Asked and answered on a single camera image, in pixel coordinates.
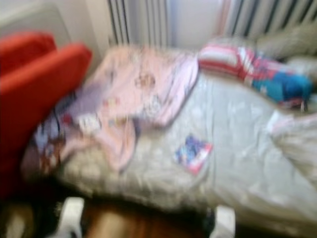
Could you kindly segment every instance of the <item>white bedsheet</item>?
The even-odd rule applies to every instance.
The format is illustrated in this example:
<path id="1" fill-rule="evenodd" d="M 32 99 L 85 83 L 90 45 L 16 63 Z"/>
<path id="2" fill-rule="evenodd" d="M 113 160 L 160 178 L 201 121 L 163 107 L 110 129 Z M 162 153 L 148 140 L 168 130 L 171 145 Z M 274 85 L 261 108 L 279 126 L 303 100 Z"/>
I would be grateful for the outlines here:
<path id="1" fill-rule="evenodd" d="M 176 121 L 141 135 L 124 172 L 111 172 L 94 148 L 70 158 L 57 178 L 87 195 L 122 196 L 165 210 L 229 205 L 238 222 L 315 238 L 317 191 L 266 132 L 275 105 L 235 80 L 199 77 Z M 173 159 L 190 133 L 214 146 L 198 176 Z"/>

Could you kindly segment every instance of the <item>blanket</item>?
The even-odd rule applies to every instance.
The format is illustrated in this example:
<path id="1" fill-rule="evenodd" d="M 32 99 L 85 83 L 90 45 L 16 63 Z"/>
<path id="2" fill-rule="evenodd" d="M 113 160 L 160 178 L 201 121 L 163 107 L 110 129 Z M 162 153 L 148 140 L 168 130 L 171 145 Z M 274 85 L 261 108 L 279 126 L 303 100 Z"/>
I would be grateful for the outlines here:
<path id="1" fill-rule="evenodd" d="M 72 153 L 100 146 L 121 171 L 134 152 L 137 131 L 167 126 L 196 82 L 190 53 L 151 48 L 112 49 L 92 79 L 62 100 L 41 123 L 26 149 L 26 178 L 48 175 Z"/>

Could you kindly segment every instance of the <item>red chair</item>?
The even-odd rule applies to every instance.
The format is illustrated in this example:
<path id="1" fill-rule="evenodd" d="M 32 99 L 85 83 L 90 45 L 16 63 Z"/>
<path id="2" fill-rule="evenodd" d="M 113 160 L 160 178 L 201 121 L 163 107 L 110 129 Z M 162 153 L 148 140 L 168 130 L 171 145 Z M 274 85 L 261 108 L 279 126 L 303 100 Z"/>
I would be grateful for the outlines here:
<path id="1" fill-rule="evenodd" d="M 81 44 L 57 50 L 42 33 L 0 41 L 0 198 L 25 190 L 25 146 L 57 101 L 81 84 L 91 56 Z"/>

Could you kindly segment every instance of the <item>red and white striped fabric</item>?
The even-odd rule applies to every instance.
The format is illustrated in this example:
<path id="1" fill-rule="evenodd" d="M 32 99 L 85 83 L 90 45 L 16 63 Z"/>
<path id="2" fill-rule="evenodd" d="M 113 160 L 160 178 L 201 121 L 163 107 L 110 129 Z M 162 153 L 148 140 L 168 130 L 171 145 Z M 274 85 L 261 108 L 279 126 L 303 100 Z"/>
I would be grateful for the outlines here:
<path id="1" fill-rule="evenodd" d="M 244 79 L 252 73 L 252 50 L 240 47 L 207 44 L 198 55 L 199 67 L 217 72 L 229 73 Z"/>

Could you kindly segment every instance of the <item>white wall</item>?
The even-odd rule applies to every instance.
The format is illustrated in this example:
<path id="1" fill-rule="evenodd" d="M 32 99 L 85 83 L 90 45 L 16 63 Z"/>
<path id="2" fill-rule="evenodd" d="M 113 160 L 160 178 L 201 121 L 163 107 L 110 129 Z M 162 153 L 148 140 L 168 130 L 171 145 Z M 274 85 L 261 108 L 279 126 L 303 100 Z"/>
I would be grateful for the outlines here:
<path id="1" fill-rule="evenodd" d="M 169 0 L 172 46 L 198 49 L 219 33 L 224 0 Z"/>
<path id="2" fill-rule="evenodd" d="M 0 17 L 36 2 L 50 2 L 58 7 L 71 41 L 82 42 L 92 50 L 96 67 L 108 48 L 108 35 L 111 35 L 108 13 L 101 6 L 104 0 L 0 0 Z"/>

